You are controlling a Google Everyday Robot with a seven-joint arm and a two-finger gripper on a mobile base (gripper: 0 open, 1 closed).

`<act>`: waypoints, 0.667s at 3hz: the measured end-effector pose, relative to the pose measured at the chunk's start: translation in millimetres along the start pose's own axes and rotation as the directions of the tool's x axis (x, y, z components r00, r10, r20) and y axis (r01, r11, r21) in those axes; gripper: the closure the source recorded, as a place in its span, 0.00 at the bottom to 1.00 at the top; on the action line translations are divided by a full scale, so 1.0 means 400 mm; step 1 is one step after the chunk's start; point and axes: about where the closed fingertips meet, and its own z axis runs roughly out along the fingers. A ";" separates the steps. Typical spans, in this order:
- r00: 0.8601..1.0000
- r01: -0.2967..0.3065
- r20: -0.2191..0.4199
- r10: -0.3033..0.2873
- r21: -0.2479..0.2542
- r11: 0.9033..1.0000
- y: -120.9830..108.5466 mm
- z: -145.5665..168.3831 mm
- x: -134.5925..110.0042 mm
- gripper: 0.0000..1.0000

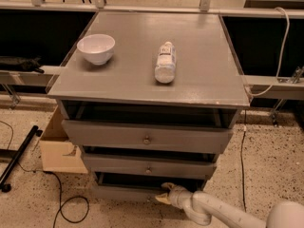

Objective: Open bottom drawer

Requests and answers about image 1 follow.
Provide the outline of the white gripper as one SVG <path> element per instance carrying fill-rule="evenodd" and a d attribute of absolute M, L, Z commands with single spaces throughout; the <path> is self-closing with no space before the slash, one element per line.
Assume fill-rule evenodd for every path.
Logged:
<path fill-rule="evenodd" d="M 160 195 L 157 195 L 155 199 L 158 202 L 164 203 L 164 204 L 172 204 L 176 208 L 183 208 L 183 204 L 189 200 L 193 193 L 188 191 L 186 188 L 176 185 L 173 182 L 165 182 L 161 185 L 161 188 L 163 190 L 169 190 L 169 195 L 167 193 L 163 193 Z"/>

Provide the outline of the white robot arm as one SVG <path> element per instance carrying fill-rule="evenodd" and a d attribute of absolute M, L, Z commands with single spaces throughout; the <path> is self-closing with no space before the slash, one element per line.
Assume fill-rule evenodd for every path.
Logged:
<path fill-rule="evenodd" d="M 304 206 L 297 202 L 276 204 L 267 219 L 262 220 L 203 191 L 192 193 L 172 182 L 165 182 L 161 187 L 165 193 L 157 195 L 157 201 L 183 210 L 201 226 L 209 225 L 215 217 L 229 228 L 304 228 Z"/>

